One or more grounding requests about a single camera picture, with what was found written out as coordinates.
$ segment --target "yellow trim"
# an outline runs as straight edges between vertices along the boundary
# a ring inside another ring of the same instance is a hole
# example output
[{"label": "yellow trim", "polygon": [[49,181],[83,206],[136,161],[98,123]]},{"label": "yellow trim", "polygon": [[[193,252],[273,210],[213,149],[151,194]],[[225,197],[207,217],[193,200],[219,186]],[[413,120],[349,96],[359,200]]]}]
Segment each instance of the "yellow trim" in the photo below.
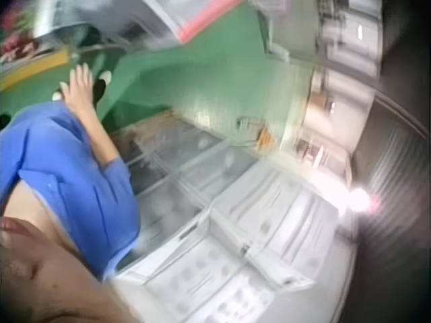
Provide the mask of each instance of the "yellow trim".
[{"label": "yellow trim", "polygon": [[62,48],[60,51],[52,55],[37,59],[34,62],[26,64],[25,66],[18,67],[14,71],[1,78],[0,91],[13,86],[16,83],[27,79],[28,77],[42,73],[47,69],[65,65],[68,61],[69,53],[66,48]]}]

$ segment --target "person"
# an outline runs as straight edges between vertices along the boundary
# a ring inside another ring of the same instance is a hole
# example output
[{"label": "person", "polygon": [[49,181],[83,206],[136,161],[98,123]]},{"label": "person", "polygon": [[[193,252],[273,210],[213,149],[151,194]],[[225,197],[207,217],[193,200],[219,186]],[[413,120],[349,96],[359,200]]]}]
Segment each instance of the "person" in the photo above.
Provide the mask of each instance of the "person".
[{"label": "person", "polygon": [[0,133],[0,215],[28,221],[103,281],[140,229],[130,173],[98,120],[88,66]]},{"label": "person", "polygon": [[76,257],[31,223],[2,217],[0,230],[0,322],[137,321]]}]

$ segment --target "red trim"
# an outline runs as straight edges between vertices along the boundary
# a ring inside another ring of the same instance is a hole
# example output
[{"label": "red trim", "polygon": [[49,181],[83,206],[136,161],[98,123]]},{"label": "red trim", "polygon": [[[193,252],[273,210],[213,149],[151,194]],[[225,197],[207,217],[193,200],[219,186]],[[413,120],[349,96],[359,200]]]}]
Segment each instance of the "red trim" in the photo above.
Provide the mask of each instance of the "red trim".
[{"label": "red trim", "polygon": [[179,32],[178,37],[183,44],[188,43],[208,25],[215,22],[224,13],[238,5],[241,0],[213,0],[193,21]]}]

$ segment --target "blue jacket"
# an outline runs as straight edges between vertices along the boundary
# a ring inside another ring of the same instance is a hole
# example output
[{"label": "blue jacket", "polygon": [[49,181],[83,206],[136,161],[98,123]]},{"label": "blue jacket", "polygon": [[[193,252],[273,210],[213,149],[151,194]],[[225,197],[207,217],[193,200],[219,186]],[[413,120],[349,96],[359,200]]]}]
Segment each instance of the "blue jacket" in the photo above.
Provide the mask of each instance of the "blue jacket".
[{"label": "blue jacket", "polygon": [[130,173],[121,159],[101,168],[81,123],[62,102],[31,106],[0,133],[0,205],[22,179],[38,192],[104,279],[140,229]]}]

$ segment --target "bright light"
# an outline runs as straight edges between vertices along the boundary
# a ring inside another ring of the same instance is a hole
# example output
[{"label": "bright light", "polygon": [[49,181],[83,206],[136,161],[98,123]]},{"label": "bright light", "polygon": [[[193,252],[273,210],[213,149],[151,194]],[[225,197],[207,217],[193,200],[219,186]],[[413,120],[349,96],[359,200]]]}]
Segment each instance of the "bright light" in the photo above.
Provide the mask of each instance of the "bright light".
[{"label": "bright light", "polygon": [[355,188],[349,194],[349,208],[353,212],[365,212],[370,209],[371,199],[361,188]]},{"label": "bright light", "polygon": [[362,40],[364,36],[362,35],[362,25],[358,26],[358,38]]}]

